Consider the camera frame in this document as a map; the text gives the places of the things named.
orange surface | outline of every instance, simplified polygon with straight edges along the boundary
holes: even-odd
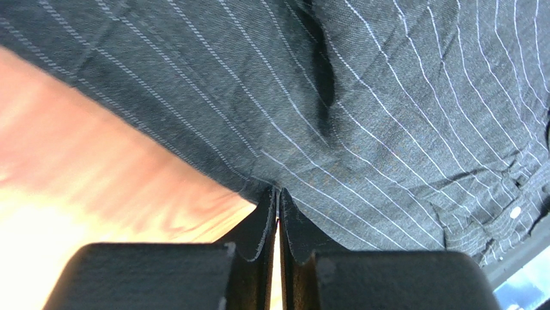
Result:
[[[211,242],[254,206],[0,48],[0,309],[40,309],[91,242]],[[281,308],[278,250],[272,309]]]

light blue object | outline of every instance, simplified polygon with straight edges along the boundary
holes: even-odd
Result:
[[[503,310],[535,310],[550,299],[550,247],[494,290]]]

button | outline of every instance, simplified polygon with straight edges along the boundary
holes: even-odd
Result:
[[[512,212],[510,212],[510,217],[511,217],[511,218],[517,218],[517,217],[520,215],[521,212],[522,212],[522,208],[520,208],[520,207],[515,207],[515,208],[512,210]]]

garment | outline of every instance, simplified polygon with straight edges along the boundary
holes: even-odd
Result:
[[[4,0],[0,43],[350,249],[527,237],[549,175],[550,3]]]

black object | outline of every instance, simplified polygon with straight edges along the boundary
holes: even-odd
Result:
[[[499,309],[468,256],[349,251],[286,189],[213,244],[88,245],[45,309],[268,309],[277,214],[285,309]]]

